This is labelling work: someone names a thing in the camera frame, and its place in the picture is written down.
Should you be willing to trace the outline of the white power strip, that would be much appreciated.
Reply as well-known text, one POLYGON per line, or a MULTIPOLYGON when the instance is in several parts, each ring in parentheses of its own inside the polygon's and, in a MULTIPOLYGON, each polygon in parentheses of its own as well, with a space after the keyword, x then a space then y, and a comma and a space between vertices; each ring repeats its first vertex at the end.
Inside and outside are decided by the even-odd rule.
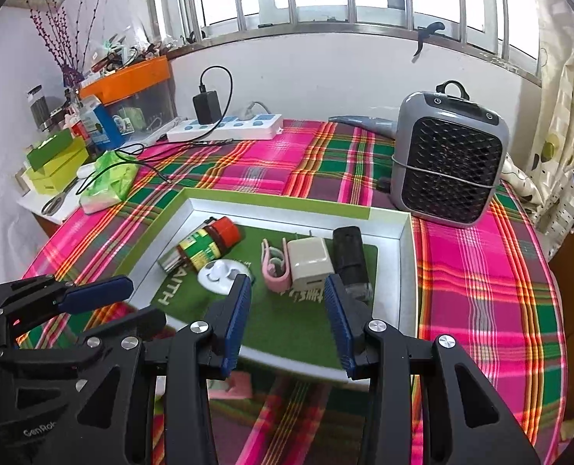
POLYGON ((227 115, 216 129, 213 124, 199 124, 196 120, 184 121, 166 132, 169 143, 188 141, 268 141, 283 131, 281 114, 256 114, 250 120, 227 115))

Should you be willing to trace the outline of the blue white carton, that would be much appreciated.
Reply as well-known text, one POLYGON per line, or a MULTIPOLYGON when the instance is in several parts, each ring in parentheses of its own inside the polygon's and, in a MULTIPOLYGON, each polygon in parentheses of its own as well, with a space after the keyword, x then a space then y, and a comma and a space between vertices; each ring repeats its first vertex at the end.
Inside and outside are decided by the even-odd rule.
POLYGON ((96 96, 81 101, 80 118, 98 150, 115 150, 125 143, 115 120, 96 96))

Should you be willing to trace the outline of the window metal bars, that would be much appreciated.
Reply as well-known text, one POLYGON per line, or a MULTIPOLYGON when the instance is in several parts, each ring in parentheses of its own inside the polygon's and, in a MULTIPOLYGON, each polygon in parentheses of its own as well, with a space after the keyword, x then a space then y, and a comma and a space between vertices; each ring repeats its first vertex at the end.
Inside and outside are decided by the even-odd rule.
POLYGON ((412 40, 434 21, 432 43, 540 80, 536 0, 148 0, 151 27, 179 46, 350 33, 412 40))

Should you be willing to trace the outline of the white square charger block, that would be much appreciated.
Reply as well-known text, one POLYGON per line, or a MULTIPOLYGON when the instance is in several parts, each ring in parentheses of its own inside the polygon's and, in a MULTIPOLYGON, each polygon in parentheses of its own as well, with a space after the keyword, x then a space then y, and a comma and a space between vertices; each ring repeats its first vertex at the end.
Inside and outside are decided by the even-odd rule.
POLYGON ((321 237, 289 240, 287 252, 293 290, 322 288, 326 277, 334 273, 326 242, 321 237))

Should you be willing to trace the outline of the yellow green stacked boxes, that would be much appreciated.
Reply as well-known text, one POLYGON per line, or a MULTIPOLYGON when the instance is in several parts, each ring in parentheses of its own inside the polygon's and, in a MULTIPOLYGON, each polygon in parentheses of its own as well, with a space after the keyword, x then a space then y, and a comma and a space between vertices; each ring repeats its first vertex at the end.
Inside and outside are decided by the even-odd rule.
POLYGON ((26 176, 36 192, 55 195, 76 179, 87 159, 85 140, 63 129, 26 151, 26 176))

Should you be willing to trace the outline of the scissors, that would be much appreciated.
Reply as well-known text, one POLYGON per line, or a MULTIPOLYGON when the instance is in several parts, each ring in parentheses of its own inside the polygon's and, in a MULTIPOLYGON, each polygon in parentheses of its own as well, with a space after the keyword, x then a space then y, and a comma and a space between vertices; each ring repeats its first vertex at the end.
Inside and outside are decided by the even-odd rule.
POLYGON ((65 188, 62 192, 50 198, 41 208, 40 213, 46 216, 54 216, 61 208, 65 206, 75 210, 78 207, 79 200, 76 194, 75 184, 65 188))

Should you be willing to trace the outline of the green tissue pack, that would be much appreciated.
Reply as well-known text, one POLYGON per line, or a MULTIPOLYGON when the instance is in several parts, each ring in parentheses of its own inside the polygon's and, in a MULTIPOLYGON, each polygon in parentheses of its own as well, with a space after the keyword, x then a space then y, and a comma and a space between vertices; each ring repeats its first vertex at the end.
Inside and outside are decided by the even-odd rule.
POLYGON ((80 186, 77 195, 85 214, 94 214, 125 200, 134 185, 139 165, 135 157, 108 150, 94 163, 94 171, 80 186))

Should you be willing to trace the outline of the silver metal bar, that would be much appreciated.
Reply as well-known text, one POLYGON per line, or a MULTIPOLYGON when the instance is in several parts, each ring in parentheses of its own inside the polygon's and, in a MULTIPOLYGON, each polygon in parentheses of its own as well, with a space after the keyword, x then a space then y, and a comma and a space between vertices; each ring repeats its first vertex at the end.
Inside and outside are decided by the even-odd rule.
POLYGON ((166 273, 174 272, 176 269, 185 265, 185 256, 179 245, 172 247, 163 253, 158 259, 158 265, 166 273))

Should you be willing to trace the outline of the black rectangular flashlight device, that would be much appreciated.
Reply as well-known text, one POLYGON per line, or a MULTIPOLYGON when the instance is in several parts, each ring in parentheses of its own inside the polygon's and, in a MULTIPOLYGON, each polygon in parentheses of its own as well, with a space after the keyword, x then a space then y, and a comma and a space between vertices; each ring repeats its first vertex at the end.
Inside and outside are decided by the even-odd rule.
POLYGON ((372 284, 366 266, 361 230, 357 226, 335 229, 332 234, 333 267, 346 292, 356 300, 370 303, 372 284))

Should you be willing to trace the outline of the brown jar red lid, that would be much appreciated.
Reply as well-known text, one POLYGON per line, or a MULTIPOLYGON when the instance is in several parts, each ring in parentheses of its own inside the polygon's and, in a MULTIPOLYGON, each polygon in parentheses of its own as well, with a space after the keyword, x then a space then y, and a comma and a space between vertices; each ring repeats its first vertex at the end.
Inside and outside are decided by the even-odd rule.
POLYGON ((228 217, 209 219, 177 244, 185 267, 199 272, 224 256, 242 240, 238 226, 228 217))

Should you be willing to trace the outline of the purple flower branches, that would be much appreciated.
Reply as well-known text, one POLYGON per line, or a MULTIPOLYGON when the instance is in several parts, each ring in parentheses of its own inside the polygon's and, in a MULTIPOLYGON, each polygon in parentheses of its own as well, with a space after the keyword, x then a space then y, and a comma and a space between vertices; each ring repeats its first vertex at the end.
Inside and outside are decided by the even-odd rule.
POLYGON ((84 32, 84 41, 80 38, 81 15, 85 0, 78 0, 73 23, 70 23, 63 0, 37 0, 36 3, 24 0, 24 3, 29 8, 30 18, 38 37, 61 71, 63 86, 77 87, 84 79, 83 70, 88 58, 89 39, 92 37, 101 0, 95 1, 88 27, 84 32))

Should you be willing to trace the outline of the green white shallow box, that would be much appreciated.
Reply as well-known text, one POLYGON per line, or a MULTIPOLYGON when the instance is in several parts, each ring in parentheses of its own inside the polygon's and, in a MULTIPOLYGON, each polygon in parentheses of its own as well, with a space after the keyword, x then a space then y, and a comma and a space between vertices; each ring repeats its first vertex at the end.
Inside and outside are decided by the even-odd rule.
POLYGON ((253 286, 241 358, 326 382, 349 381, 324 305, 331 273, 343 275, 373 318, 417 334, 415 247, 404 212, 189 190, 120 270, 135 286, 129 303, 154 305, 176 330, 202 318, 237 275, 247 275, 253 286))

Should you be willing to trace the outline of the grey portable heater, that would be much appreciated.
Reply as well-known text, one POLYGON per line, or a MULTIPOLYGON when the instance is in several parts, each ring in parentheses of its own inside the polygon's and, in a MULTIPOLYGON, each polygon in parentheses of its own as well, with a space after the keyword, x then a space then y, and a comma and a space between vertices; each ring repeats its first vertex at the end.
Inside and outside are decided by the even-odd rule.
POLYGON ((402 101, 394 140, 390 200, 397 209, 456 228, 480 221, 510 142, 497 112, 449 80, 402 101))

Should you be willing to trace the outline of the pink clip with round lens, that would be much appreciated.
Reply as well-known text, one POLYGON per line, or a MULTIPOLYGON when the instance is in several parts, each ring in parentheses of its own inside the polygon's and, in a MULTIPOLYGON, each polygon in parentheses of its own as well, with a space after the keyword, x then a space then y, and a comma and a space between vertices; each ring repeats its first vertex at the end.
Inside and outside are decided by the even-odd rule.
POLYGON ((261 271, 266 287, 271 292, 282 294, 291 289, 291 267, 285 238, 279 248, 271 246, 267 238, 262 240, 261 271))

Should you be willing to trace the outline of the white round dish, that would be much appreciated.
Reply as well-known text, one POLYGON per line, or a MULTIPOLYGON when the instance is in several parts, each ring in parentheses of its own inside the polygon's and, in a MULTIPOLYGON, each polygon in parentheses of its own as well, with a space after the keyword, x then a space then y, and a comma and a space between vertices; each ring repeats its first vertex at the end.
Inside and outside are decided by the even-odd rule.
POLYGON ((253 274, 244 263, 222 258, 204 265, 198 272, 197 279, 198 283, 210 293, 226 296, 239 275, 245 275, 251 281, 254 280, 253 274))

